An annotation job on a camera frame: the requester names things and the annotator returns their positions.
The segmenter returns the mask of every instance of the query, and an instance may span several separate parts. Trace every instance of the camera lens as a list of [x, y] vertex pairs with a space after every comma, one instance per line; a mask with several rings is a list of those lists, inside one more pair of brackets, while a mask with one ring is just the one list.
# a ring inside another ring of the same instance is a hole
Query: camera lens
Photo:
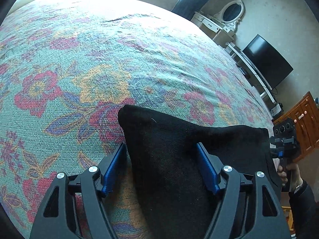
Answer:
[[279, 132], [280, 132], [280, 133], [283, 133], [284, 131], [285, 131], [285, 127], [284, 127], [284, 126], [280, 126]]

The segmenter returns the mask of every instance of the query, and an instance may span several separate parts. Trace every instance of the brown wooden dresser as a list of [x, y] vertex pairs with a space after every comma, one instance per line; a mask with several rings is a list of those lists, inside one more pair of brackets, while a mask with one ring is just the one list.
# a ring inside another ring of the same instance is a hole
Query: brown wooden dresser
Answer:
[[291, 118], [296, 126], [297, 140], [301, 146], [301, 155], [294, 160], [299, 161], [306, 155], [319, 148], [319, 110], [310, 92], [291, 110], [274, 121], [274, 125]]

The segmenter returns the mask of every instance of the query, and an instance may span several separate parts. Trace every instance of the human hand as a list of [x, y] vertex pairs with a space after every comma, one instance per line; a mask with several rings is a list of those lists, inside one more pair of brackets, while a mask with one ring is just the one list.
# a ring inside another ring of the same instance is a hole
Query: human hand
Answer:
[[[286, 166], [286, 170], [291, 171], [291, 174], [292, 174], [291, 181], [290, 181], [291, 189], [292, 191], [294, 191], [297, 188], [297, 186], [302, 185], [303, 183], [303, 180], [301, 179], [301, 176], [300, 176], [299, 166], [296, 163], [291, 163]], [[285, 186], [288, 179], [287, 179], [287, 174], [286, 172], [283, 171], [283, 167], [281, 165], [278, 166], [277, 173], [279, 177], [281, 178], [282, 186]]]

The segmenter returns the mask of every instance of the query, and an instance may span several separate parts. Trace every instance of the black tv screen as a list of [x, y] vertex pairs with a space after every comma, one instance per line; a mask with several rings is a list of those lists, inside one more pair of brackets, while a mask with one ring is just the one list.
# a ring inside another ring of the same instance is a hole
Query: black tv screen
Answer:
[[293, 70], [291, 65], [266, 40], [257, 35], [242, 51], [274, 89]]

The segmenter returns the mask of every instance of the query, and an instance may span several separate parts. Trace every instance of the floral bedspread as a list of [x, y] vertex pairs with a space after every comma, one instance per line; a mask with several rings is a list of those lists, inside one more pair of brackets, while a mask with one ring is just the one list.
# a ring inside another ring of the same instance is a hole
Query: floral bedspread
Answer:
[[[81, 173], [123, 140], [125, 104], [272, 133], [260, 96], [193, 23], [136, 0], [36, 0], [0, 27], [0, 202], [25, 238], [57, 172]], [[119, 238], [147, 237], [130, 167], [116, 190]]]

